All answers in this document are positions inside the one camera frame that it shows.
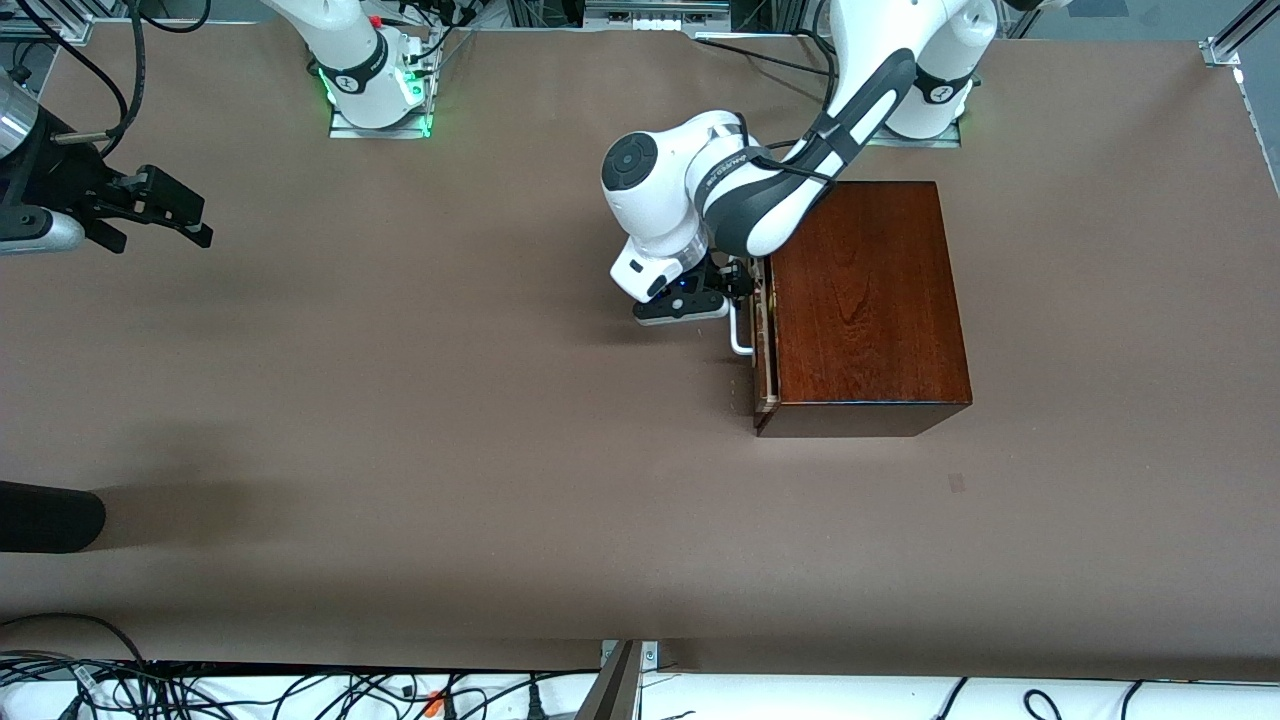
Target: brown wooden drawer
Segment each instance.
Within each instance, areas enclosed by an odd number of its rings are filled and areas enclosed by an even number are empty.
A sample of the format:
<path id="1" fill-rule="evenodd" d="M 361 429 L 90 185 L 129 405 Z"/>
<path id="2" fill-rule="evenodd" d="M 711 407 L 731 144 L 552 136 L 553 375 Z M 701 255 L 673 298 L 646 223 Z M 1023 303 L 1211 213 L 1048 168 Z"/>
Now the brown wooden drawer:
<path id="1" fill-rule="evenodd" d="M 915 436 L 973 402 L 934 183 L 840 183 L 753 275 L 762 437 Z"/>

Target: table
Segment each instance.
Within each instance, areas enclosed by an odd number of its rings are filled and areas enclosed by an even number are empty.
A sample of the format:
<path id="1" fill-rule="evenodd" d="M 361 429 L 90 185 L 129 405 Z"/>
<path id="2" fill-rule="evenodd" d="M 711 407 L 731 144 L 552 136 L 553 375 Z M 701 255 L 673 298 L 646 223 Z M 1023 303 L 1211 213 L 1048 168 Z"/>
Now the table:
<path id="1" fill-rule="evenodd" d="M 792 58 L 799 41 L 768 42 Z M 128 78 L 124 27 L 90 54 Z M 758 439 L 722 324 L 640 328 L 598 163 L 815 82 L 676 33 L 484 32 L 420 142 L 329 141 L 282 23 L 147 32 L 115 167 L 214 247 L 0 265 L 0 469 L 101 491 L 97 551 L 0 559 L 4 615 L 154 657 L 1275 676 L 1280 201 L 1192 44 L 997 42 L 942 197 L 974 405 L 914 439 Z M 47 105 L 113 104 L 69 61 Z M 118 653 L 81 628 L 13 642 Z"/>

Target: wooden cabinet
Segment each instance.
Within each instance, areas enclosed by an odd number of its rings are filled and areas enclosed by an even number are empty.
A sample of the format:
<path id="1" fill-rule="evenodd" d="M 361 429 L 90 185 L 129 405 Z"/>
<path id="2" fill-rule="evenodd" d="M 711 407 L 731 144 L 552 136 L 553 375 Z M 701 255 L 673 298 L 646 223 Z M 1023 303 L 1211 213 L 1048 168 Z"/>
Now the wooden cabinet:
<path id="1" fill-rule="evenodd" d="M 762 437 L 915 436 L 973 402 L 934 183 L 838 183 L 753 273 Z"/>

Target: black cylindrical object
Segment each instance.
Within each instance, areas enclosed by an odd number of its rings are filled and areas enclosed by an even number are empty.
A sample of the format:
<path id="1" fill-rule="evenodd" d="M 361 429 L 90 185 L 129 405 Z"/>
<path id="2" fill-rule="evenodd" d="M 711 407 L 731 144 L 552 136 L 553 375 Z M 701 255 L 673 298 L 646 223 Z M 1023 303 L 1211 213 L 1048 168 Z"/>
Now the black cylindrical object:
<path id="1" fill-rule="evenodd" d="M 0 552 L 76 552 L 102 532 L 91 492 L 0 482 Z"/>

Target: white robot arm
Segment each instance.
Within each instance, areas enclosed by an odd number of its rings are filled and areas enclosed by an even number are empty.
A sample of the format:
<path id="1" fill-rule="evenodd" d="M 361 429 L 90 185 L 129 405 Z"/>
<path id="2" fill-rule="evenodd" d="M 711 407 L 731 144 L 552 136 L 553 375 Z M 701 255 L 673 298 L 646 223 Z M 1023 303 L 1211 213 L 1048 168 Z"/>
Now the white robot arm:
<path id="1" fill-rule="evenodd" d="M 422 41 L 375 28 L 360 0 L 262 0 L 306 41 L 338 111 L 362 128 L 384 128 L 421 105 L 407 73 L 420 68 Z"/>
<path id="2" fill-rule="evenodd" d="M 600 182 L 628 237 L 613 279 L 645 304 L 709 247 L 751 258 L 776 251 L 882 126 L 933 137 L 964 111 L 996 20 L 995 0 L 832 0 L 840 79 L 781 161 L 724 110 L 614 142 Z M 723 305 L 676 307 L 658 322 L 723 315 Z"/>

